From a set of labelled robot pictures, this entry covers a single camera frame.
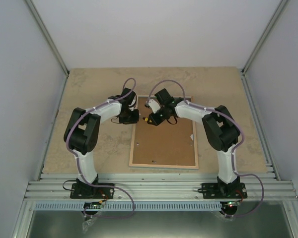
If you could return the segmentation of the teal wooden picture frame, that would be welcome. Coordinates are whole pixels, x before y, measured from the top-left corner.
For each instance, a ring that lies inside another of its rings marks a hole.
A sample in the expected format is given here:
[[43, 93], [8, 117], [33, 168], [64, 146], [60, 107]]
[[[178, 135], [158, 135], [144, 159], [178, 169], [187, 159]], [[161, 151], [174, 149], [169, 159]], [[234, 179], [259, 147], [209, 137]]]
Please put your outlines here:
[[143, 119], [151, 113], [146, 100], [147, 95], [138, 96], [140, 119], [133, 125], [129, 166], [198, 170], [195, 122], [171, 118], [158, 126], [149, 125]]

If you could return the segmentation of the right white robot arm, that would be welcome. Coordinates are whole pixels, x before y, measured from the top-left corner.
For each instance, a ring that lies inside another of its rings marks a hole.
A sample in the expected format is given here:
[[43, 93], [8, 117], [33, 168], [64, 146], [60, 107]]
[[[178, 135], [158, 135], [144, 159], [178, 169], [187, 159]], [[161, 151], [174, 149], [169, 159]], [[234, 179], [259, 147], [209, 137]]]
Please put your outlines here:
[[240, 130], [233, 123], [234, 119], [227, 107], [220, 105], [212, 108], [197, 105], [181, 97], [172, 97], [166, 89], [160, 90], [154, 96], [154, 99], [148, 98], [145, 103], [145, 106], [152, 110], [147, 123], [158, 126], [164, 121], [169, 121], [171, 117], [201, 123], [208, 143], [217, 152], [218, 192], [224, 198], [235, 194], [239, 178], [233, 169], [231, 153], [238, 143]]

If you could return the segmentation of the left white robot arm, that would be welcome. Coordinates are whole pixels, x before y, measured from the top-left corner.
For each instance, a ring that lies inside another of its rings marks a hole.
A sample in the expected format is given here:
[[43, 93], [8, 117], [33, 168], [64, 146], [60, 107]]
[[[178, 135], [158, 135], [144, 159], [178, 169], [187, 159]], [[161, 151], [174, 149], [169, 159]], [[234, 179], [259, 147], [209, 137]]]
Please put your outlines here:
[[113, 118], [118, 120], [118, 124], [136, 124], [139, 121], [136, 104], [136, 93], [124, 88], [121, 95], [111, 96], [99, 106], [73, 110], [64, 133], [64, 142], [67, 150], [74, 155], [77, 178], [84, 183], [81, 191], [86, 197], [93, 198], [99, 192], [93, 150], [98, 141], [100, 125]]

